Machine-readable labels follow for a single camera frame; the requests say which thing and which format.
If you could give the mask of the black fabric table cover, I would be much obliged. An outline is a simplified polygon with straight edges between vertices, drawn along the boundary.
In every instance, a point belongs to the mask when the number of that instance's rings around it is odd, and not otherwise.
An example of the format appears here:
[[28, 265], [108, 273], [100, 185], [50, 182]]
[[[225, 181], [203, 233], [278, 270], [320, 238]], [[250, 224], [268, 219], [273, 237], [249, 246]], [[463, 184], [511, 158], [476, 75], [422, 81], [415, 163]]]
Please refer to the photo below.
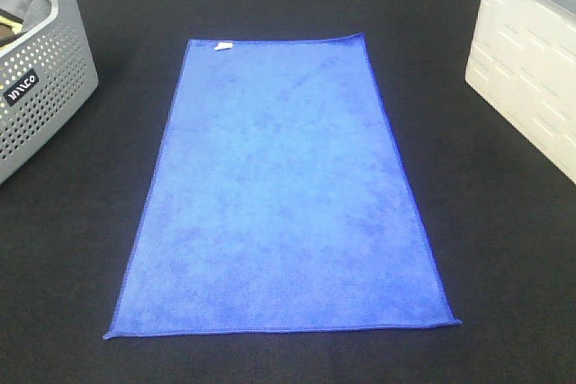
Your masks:
[[[1, 187], [4, 383], [572, 383], [575, 186], [465, 83], [480, 0], [77, 0], [99, 75]], [[363, 33], [459, 326], [104, 340], [191, 39]]]

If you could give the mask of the white plastic storage crate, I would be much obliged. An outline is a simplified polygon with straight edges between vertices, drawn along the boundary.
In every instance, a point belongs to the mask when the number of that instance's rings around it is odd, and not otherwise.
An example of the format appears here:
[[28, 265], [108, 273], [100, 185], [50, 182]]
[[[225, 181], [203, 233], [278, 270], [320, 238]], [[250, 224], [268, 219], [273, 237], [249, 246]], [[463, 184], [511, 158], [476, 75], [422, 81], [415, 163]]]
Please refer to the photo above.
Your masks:
[[481, 0], [465, 80], [575, 177], [575, 0]]

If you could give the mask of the blue microfiber towel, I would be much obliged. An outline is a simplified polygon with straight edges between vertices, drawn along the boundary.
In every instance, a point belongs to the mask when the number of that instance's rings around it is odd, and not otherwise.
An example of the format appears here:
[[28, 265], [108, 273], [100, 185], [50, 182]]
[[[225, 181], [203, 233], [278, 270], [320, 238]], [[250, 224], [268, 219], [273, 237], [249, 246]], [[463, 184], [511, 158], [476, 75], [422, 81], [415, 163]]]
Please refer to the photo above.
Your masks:
[[107, 337], [456, 322], [365, 36], [189, 41]]

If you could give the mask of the grey perforated plastic basket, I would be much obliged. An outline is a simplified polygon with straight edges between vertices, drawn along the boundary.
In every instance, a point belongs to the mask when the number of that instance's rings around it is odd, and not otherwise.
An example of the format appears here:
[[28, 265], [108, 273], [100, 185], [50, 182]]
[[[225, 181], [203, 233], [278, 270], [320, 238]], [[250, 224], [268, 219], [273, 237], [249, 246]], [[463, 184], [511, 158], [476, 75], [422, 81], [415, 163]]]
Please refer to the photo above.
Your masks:
[[98, 86], [77, 0], [1, 50], [1, 178], [40, 150]]

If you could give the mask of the grey cloth in basket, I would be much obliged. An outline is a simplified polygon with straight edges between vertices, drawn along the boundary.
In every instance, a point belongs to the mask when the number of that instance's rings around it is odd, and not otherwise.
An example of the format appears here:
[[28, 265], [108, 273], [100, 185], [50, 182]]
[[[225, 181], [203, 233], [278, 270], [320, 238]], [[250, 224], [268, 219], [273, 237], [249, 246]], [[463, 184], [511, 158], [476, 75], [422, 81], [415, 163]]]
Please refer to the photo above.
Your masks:
[[1, 0], [1, 16], [29, 31], [50, 16], [50, 0]]

